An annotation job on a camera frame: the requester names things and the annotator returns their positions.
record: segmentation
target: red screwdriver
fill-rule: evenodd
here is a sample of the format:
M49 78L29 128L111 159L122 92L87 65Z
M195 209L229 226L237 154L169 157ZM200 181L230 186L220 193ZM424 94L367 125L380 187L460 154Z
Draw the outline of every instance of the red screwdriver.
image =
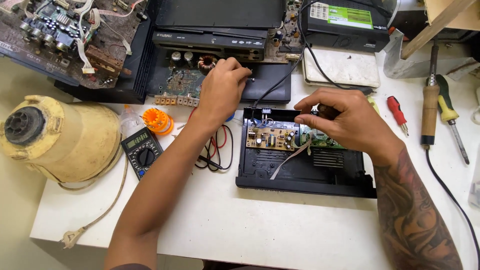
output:
M388 97L387 98L387 105L390 111L393 113L393 117L396 120L396 123L402 127L403 131L407 133L408 136L408 128L407 128L407 120L405 120L405 117L403 116L403 112L400 109L400 103L398 100L394 97Z

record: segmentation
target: barcode sticker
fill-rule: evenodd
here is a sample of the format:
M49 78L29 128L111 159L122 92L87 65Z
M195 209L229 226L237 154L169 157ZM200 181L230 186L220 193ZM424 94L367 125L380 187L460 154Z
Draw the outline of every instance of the barcode sticker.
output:
M310 17L321 20L328 20L328 5L315 3L310 8Z

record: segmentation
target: copper coil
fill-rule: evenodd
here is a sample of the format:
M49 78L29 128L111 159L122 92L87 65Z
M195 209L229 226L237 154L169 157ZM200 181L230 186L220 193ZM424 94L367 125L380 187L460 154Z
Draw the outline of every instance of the copper coil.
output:
M211 54L202 55L198 58L198 70L204 76L215 67L218 60Z

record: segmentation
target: digital multimeter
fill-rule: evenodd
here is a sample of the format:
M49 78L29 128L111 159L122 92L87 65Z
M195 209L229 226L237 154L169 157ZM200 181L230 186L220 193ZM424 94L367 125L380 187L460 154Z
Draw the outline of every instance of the digital multimeter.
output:
M147 127L123 140L121 146L127 153L138 180L142 179L152 163L163 153L155 134Z

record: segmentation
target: orange bit holder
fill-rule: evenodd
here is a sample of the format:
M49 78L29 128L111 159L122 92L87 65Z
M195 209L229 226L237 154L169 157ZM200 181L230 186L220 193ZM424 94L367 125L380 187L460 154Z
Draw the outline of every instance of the orange bit holder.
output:
M158 135L166 135L173 129L172 117L159 109L151 108L146 110L142 119L148 129Z

